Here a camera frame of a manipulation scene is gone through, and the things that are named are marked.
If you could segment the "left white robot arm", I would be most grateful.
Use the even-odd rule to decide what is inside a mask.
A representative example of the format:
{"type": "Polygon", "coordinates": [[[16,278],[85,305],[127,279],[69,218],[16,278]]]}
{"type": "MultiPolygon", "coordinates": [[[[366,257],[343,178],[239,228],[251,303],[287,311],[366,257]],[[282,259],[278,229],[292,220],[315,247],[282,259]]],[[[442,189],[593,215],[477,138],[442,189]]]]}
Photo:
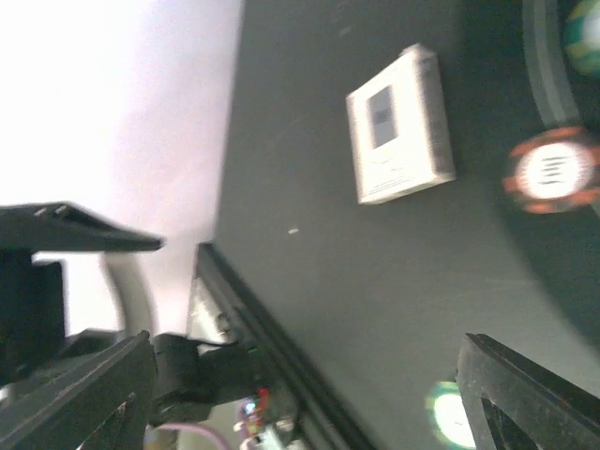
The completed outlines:
{"type": "MultiPolygon", "coordinates": [[[[66,335],[60,262],[36,262],[39,252],[100,252],[119,295],[128,333],[153,325],[150,302],[130,253],[156,251],[161,238],[121,228],[70,203],[1,209],[1,383],[17,388],[41,378],[61,359],[98,353],[113,332],[66,335]]],[[[264,393],[268,381],[240,338],[213,343],[162,334],[154,339],[158,382],[152,422],[203,420],[210,410],[264,393]]]]}

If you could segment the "brown chip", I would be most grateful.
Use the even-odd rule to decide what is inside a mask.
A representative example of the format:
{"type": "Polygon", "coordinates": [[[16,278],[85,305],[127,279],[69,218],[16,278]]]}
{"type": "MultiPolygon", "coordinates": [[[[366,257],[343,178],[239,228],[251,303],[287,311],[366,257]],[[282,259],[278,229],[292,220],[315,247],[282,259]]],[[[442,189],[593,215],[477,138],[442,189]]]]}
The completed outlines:
{"type": "Polygon", "coordinates": [[[585,127],[559,127],[521,142],[509,154],[502,187],[531,214],[598,209],[599,135],[585,127]]]}

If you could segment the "green poker chip stack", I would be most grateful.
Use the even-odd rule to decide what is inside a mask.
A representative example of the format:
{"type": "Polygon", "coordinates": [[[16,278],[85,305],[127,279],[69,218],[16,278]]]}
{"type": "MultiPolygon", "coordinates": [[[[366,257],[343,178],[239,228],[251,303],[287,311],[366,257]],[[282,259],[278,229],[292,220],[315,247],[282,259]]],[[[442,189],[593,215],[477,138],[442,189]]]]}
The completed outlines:
{"type": "Polygon", "coordinates": [[[458,384],[441,381],[432,385],[425,399],[432,433],[446,449],[475,449],[473,433],[458,384]]]}

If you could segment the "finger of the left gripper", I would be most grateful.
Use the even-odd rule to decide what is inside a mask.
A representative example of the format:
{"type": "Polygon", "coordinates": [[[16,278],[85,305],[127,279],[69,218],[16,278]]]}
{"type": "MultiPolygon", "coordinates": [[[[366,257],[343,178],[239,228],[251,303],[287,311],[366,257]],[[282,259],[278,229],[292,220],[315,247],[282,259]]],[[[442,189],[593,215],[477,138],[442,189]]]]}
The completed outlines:
{"type": "Polygon", "coordinates": [[[77,204],[27,203],[1,208],[1,252],[146,252],[163,247],[152,234],[113,224],[77,204]]]}

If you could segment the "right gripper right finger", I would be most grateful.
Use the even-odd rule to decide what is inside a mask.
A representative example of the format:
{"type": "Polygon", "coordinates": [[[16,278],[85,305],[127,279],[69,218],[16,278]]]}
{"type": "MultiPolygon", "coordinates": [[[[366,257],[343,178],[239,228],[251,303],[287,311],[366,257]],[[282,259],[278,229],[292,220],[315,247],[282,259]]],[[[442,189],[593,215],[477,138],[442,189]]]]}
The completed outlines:
{"type": "Polygon", "coordinates": [[[597,449],[599,399],[483,334],[467,334],[457,384],[478,449],[597,449]]]}

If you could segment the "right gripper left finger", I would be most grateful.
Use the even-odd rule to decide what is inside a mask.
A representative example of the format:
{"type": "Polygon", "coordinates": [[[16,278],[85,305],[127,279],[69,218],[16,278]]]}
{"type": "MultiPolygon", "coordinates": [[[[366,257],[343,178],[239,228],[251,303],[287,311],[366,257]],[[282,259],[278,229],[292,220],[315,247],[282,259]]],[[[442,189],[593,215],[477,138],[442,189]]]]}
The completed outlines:
{"type": "Polygon", "coordinates": [[[142,449],[155,356],[142,331],[95,353],[54,360],[12,383],[3,449],[142,449]]]}

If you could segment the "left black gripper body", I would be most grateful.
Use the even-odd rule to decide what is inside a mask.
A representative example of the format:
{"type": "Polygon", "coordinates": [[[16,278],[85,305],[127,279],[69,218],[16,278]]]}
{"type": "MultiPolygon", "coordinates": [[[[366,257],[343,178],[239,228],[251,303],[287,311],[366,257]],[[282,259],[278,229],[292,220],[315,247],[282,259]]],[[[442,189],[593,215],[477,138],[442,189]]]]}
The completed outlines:
{"type": "Polygon", "coordinates": [[[60,261],[34,261],[22,250],[1,252],[1,383],[17,383],[52,361],[99,352],[117,338],[88,328],[66,334],[60,261]]]}

